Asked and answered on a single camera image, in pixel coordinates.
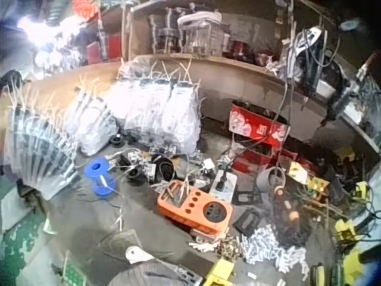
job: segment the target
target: wooden shelf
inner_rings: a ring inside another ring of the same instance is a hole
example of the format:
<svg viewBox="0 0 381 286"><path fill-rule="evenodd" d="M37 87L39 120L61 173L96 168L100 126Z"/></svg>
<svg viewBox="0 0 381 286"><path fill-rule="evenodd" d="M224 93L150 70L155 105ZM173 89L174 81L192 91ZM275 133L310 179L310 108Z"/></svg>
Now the wooden shelf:
<svg viewBox="0 0 381 286"><path fill-rule="evenodd" d="M241 69L246 72L250 72L256 76L262 77L269 82L273 82L277 85L283 86L285 83L283 80L269 73L264 67L256 66L255 64L248 64L242 61L232 60L224 57L206 56L202 57L195 54L155 54L155 55L138 55L137 58L151 58L156 60L190 60L192 61L207 61L211 64L219 64L221 66L232 67L234 69ZM305 96L303 90L296 86L295 93L300 96ZM322 95L315 94L313 99L319 105L326 107L327 99Z"/></svg>
<svg viewBox="0 0 381 286"><path fill-rule="evenodd" d="M213 6L213 0L156 0L148 1L133 7L134 18L147 16L157 12L157 10L174 7L188 7L190 3L208 4Z"/></svg>
<svg viewBox="0 0 381 286"><path fill-rule="evenodd" d="M241 69L246 72L252 73L258 77L262 77L269 82L273 82L277 85L284 85L284 81L268 73L265 68L255 66L253 64L243 63L237 60L231 60L229 58L223 57L200 57L199 55L192 54L155 54L155 55L139 55L137 58L152 59L152 60L190 60L192 61L203 61L209 62L210 64L219 64L221 66L226 66L234 69ZM299 87L295 88L295 93L301 97L304 97L303 90ZM326 108L327 99L322 95L315 94L310 100L316 102L318 105ZM374 143L374 141L347 115L343 114L339 116L339 120L343 121L347 126L349 126L376 154L380 153L379 147Z"/></svg>

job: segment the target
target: blue spool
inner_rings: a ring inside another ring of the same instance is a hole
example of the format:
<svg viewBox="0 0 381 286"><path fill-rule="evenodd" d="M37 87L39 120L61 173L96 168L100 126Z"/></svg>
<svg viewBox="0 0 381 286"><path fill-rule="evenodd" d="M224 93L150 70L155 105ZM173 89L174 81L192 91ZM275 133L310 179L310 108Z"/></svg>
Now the blue spool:
<svg viewBox="0 0 381 286"><path fill-rule="evenodd" d="M96 195L108 195L116 188L115 179L108 173L109 167L110 164L104 158L96 158L85 167L85 176L91 180L91 187Z"/></svg>

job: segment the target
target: plug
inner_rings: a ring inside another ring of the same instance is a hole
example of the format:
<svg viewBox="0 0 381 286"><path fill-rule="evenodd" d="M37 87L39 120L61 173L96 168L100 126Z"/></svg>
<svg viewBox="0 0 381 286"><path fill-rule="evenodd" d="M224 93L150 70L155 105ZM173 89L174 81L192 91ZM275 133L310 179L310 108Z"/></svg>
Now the plug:
<svg viewBox="0 0 381 286"><path fill-rule="evenodd" d="M226 181L227 181L227 178L226 178L226 170L225 170L220 178L220 181L216 185L216 190L218 190L219 192L222 192Z"/></svg>

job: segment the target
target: clear plastic bag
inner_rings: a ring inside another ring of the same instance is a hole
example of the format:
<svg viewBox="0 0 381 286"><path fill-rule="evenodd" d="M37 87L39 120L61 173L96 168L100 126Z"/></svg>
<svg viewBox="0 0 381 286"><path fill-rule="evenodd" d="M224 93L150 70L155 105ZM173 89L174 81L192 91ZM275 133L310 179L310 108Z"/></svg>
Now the clear plastic bag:
<svg viewBox="0 0 381 286"><path fill-rule="evenodd" d="M103 99L80 91L65 112L64 130L78 139L83 154L92 156L106 146L118 127Z"/></svg>
<svg viewBox="0 0 381 286"><path fill-rule="evenodd" d="M8 93L12 102L4 141L5 163L12 172L50 200L78 175L74 166L77 141L62 132L62 117L50 99L35 107L37 94Z"/></svg>
<svg viewBox="0 0 381 286"><path fill-rule="evenodd" d="M190 154L200 133L199 85L173 79L179 69L168 73L162 65L165 73L147 61L126 63L105 100L124 133L147 146L174 145Z"/></svg>

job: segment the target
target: orange plastic part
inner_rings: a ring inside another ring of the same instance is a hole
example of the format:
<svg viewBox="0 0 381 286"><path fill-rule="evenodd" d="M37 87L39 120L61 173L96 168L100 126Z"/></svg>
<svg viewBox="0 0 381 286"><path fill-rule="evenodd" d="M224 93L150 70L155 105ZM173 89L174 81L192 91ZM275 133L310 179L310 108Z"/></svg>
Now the orange plastic part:
<svg viewBox="0 0 381 286"><path fill-rule="evenodd" d="M173 180L168 187L170 192L164 190L159 195L157 200L159 212L164 216L170 217L177 222L206 234L220 234L225 232L233 214L231 204L202 192L193 186L189 186L189 195L185 198L181 206L176 207L174 204L168 202L173 200L171 190L183 184L181 181ZM226 217L221 222L211 222L204 215L205 206L212 202L219 203L226 209Z"/></svg>

